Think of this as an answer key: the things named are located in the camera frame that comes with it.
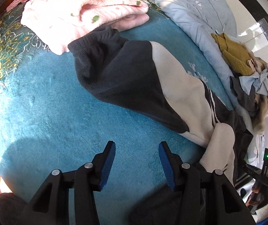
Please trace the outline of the person's right hand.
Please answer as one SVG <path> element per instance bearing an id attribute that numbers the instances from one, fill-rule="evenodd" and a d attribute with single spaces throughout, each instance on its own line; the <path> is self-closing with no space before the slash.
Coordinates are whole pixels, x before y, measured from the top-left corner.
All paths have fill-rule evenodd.
<path id="1" fill-rule="evenodd" d="M 260 184 L 256 182 L 251 188 L 251 194 L 249 195 L 247 202 L 245 203 L 247 207 L 249 206 L 258 206 L 260 203 L 261 195 L 259 194 L 260 191 Z"/>

